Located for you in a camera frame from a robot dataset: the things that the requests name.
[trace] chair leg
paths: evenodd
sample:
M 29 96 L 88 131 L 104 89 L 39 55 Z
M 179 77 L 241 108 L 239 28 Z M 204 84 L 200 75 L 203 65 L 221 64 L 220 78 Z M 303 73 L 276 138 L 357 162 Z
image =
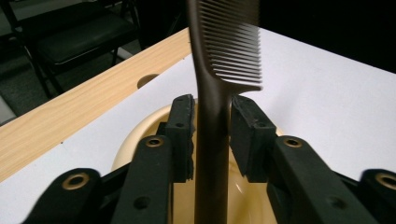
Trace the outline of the chair leg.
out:
M 119 48 L 113 50 L 113 60 L 111 61 L 111 66 L 116 65 L 117 62 L 117 53 L 119 52 Z
M 40 85 L 43 88 L 44 93 L 46 93 L 46 96 L 49 99 L 52 98 L 52 94 L 50 93 L 49 87 L 47 86 L 47 83 L 43 77 L 43 74 L 41 73 L 40 67 L 33 60 L 30 60 L 30 65 L 32 65 L 33 70 L 35 70 L 35 76 L 38 78 L 38 81 L 40 82 Z
M 49 82 L 52 84 L 53 88 L 55 88 L 56 92 L 60 95 L 62 93 L 64 93 L 64 89 L 61 87 L 61 85 L 59 84 L 59 82 L 56 80 L 55 75 L 53 75 L 51 73 L 51 71 L 45 67 L 42 66 L 44 73 L 47 75 L 47 79 L 49 80 Z

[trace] screw hole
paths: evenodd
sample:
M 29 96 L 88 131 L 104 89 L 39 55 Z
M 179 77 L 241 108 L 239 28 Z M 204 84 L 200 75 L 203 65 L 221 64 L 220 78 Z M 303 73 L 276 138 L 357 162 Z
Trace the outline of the screw hole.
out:
M 159 147 L 163 144 L 163 140 L 161 138 L 150 138 L 146 142 L 146 146 L 148 147 Z
M 393 175 L 379 173 L 375 176 L 376 181 L 378 181 L 381 185 L 396 190 L 396 177 Z
M 149 207 L 150 198 L 149 197 L 139 197 L 134 200 L 134 208 L 137 210 L 143 210 Z
M 62 188 L 67 190 L 80 189 L 84 187 L 89 180 L 90 177 L 85 173 L 70 175 L 62 183 Z
M 292 138 L 286 138 L 284 143 L 288 147 L 301 147 L 303 145 L 300 141 Z

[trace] black comb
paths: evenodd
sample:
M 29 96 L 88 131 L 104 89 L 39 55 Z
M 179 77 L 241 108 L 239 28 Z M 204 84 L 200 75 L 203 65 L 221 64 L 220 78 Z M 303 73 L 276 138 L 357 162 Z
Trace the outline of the black comb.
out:
M 227 223 L 231 96 L 261 89 L 259 0 L 188 1 L 198 86 L 195 223 Z

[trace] black chair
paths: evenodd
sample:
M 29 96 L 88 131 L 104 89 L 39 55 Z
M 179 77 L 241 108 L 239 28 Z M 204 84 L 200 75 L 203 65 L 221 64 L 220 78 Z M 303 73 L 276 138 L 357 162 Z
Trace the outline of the black chair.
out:
M 0 5 L 49 98 L 47 80 L 62 94 L 64 90 L 56 75 L 112 50 L 114 65 L 118 47 L 137 36 L 134 23 L 107 10 L 100 2 L 78 3 L 23 20 L 17 19 L 8 0 L 0 0 Z

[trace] table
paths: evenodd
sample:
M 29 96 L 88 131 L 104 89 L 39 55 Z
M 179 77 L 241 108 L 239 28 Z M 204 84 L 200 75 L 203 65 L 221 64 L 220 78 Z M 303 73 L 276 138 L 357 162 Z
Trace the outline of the table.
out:
M 0 127 L 0 182 L 134 93 L 141 77 L 190 54 L 189 41 L 182 30 Z
M 396 172 L 395 74 L 267 30 L 260 34 L 264 88 L 244 95 L 334 171 L 354 179 L 370 168 Z M 189 53 L 184 30 L 3 127 L 0 222 L 21 222 L 67 170 L 107 174 L 138 122 L 181 94 L 197 96 Z M 136 91 L 139 78 L 161 72 Z

